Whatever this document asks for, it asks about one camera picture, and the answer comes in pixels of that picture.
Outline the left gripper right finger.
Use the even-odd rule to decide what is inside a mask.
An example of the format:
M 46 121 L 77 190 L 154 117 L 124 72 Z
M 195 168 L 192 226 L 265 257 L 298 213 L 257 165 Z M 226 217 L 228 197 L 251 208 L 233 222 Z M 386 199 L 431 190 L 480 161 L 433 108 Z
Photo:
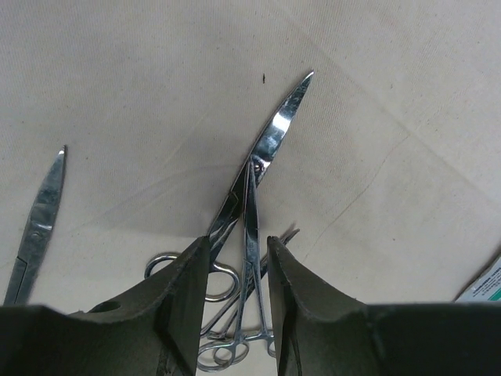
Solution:
M 280 375 L 497 375 L 496 303 L 367 305 L 269 237 L 268 277 Z

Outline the steel curved scissors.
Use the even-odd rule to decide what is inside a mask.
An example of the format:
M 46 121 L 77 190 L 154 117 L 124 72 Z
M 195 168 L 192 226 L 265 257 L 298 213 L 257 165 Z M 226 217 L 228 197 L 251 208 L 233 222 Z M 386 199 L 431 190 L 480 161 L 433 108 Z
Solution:
M 239 175 L 233 181 L 218 214 L 207 231 L 211 246 L 209 272 L 227 274 L 231 277 L 232 283 L 222 293 L 207 295 L 205 297 L 206 302 L 224 302 L 232 298 L 240 289 L 240 276 L 238 272 L 231 266 L 218 262 L 217 257 L 240 216 L 243 214 L 247 164 L 249 161 L 254 163 L 256 183 L 260 183 L 276 157 L 314 74 L 313 70 L 308 72 L 285 97 L 277 107 L 276 112 L 266 122 L 240 168 Z

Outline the steel forceps clamp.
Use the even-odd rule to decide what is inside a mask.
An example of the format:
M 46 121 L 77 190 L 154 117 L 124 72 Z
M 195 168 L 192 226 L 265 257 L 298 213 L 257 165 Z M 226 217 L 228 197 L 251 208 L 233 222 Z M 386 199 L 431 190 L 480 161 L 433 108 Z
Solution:
M 261 296 L 261 279 L 268 272 L 268 257 L 265 255 L 254 269 L 244 263 L 244 282 L 242 290 L 227 302 L 215 316 L 201 329 L 200 337 L 207 343 L 199 348 L 199 355 L 211 350 L 212 365 L 201 362 L 197 367 L 204 372 L 217 372 L 241 362 L 249 353 L 250 343 L 263 340 L 267 345 L 267 352 L 271 357 L 276 355 L 274 350 L 273 330 L 267 328 L 263 299 Z M 245 331 L 242 328 L 245 303 L 248 298 L 256 294 L 258 297 L 259 329 Z

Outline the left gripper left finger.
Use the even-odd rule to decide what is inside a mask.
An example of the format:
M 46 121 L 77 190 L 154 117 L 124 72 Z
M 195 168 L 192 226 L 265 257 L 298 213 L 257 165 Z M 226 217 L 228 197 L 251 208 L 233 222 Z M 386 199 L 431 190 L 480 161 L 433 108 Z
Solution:
M 194 375 L 210 245 L 199 237 L 169 265 L 88 312 L 1 309 L 3 375 Z

